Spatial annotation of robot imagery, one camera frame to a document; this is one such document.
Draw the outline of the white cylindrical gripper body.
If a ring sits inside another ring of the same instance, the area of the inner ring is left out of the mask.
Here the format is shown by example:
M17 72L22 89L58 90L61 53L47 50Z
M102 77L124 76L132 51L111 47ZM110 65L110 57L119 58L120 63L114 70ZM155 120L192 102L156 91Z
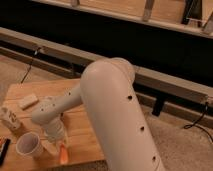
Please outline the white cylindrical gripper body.
M65 127L60 118L55 118L43 126L44 135L49 142L62 140L65 136Z

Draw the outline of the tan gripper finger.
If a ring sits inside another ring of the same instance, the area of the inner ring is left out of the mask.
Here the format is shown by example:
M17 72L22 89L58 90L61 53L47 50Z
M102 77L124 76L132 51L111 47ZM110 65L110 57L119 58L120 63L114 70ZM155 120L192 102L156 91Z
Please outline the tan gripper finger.
M44 140L42 142L43 148L44 148L44 154L49 156L57 156L58 150L56 146L49 141Z
M64 132L64 137L63 137L63 144L65 145L66 148L69 147L69 137L68 137L68 134L67 134L67 131Z

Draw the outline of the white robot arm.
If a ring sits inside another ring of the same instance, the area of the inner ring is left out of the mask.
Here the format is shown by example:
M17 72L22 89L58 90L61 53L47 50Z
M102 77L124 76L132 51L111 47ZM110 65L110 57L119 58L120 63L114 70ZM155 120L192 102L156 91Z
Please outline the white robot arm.
M166 171L133 89L135 70L123 58L89 64L79 83L31 113L45 128L61 113L83 105L110 171Z

